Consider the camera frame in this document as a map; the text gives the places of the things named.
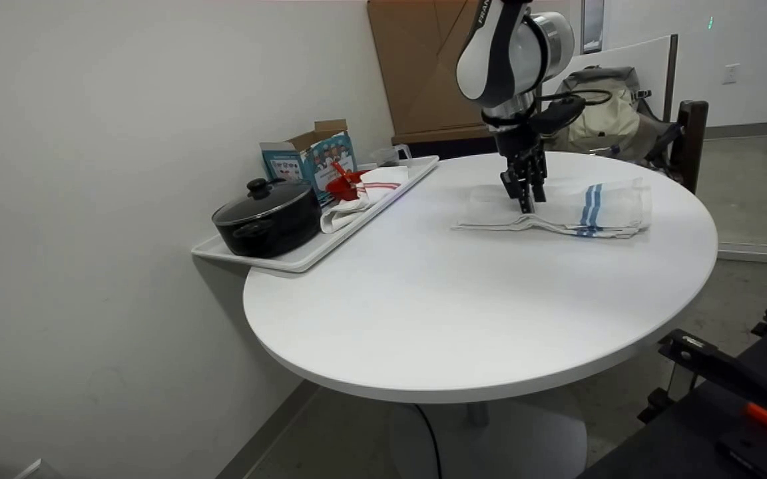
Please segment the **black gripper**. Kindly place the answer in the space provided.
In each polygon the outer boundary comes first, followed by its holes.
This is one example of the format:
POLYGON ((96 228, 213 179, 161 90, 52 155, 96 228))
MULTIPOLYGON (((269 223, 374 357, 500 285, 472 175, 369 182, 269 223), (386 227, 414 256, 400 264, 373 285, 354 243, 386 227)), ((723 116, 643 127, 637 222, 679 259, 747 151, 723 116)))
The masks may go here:
POLYGON ((573 124, 584 108, 585 102, 580 96, 560 94, 546 108, 528 106, 514 114, 482 114, 484 124, 496 136, 497 151, 505 156, 500 183, 522 212, 530 212, 530 196, 518 179, 532 179, 532 203, 546 203, 542 139, 573 124))

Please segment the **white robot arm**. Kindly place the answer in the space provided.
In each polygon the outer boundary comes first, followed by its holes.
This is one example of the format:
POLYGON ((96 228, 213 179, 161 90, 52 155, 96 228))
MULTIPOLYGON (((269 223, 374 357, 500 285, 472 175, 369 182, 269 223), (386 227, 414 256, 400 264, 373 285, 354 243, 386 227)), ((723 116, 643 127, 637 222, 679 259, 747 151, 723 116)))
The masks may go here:
POLYGON ((482 122, 505 156, 502 188, 530 212, 546 200, 542 139, 580 116, 580 96, 540 106, 540 84, 566 70, 576 33, 556 10, 534 14, 532 0, 482 0, 456 61, 456 82, 476 104, 482 122))

